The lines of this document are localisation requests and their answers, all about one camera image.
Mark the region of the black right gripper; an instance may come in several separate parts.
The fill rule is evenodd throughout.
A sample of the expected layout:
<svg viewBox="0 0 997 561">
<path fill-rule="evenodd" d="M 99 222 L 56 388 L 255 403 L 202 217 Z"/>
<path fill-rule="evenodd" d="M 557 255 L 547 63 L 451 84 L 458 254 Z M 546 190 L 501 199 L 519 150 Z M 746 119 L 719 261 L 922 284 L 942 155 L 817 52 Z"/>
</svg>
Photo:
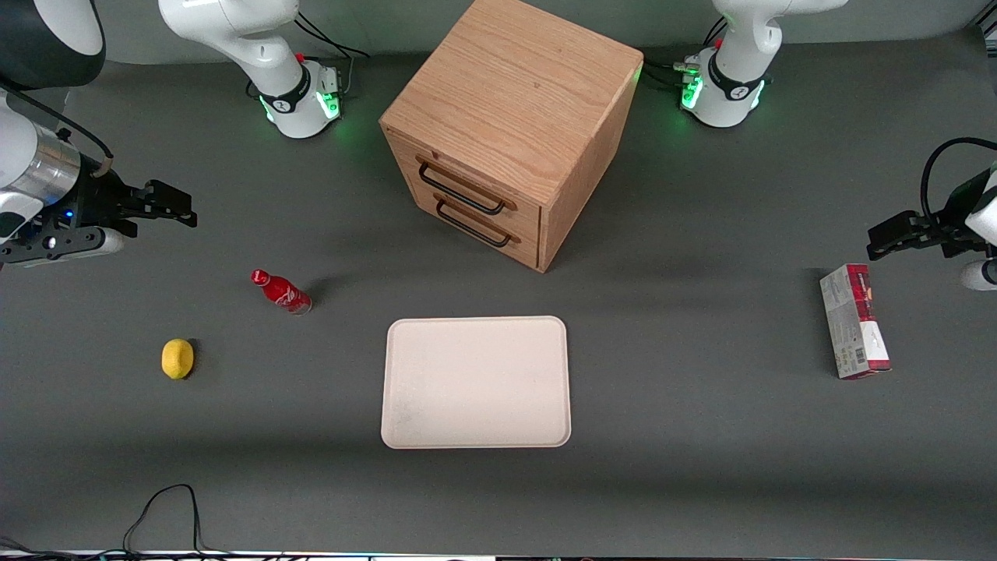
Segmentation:
<svg viewBox="0 0 997 561">
<path fill-rule="evenodd" d="M 115 171 L 94 177 L 91 166 L 82 167 L 69 194 L 41 213 L 39 235 L 45 238 L 60 230 L 89 226 L 110 228 L 126 238 L 138 238 L 132 219 L 172 220 L 188 228 L 197 227 L 192 198 L 167 182 L 149 180 L 128 185 Z"/>
</svg>

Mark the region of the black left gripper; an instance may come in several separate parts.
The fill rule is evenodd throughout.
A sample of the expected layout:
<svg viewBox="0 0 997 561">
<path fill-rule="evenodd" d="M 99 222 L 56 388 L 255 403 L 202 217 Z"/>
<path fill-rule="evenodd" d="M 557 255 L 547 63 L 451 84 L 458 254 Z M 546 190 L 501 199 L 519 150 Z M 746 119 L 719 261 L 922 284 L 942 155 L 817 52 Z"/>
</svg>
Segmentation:
<svg viewBox="0 0 997 561">
<path fill-rule="evenodd" d="M 989 233 L 989 230 L 995 226 L 987 226 L 982 217 L 984 206 L 994 202 L 995 170 L 987 169 L 958 185 L 948 196 L 942 210 L 933 212 L 928 196 L 928 178 L 923 175 L 925 218 L 914 210 L 905 210 L 869 228 L 868 258 L 880 260 L 893 253 L 932 246 L 940 246 L 945 258 L 954 258 L 965 252 L 983 252 L 994 256 L 995 234 Z"/>
</svg>

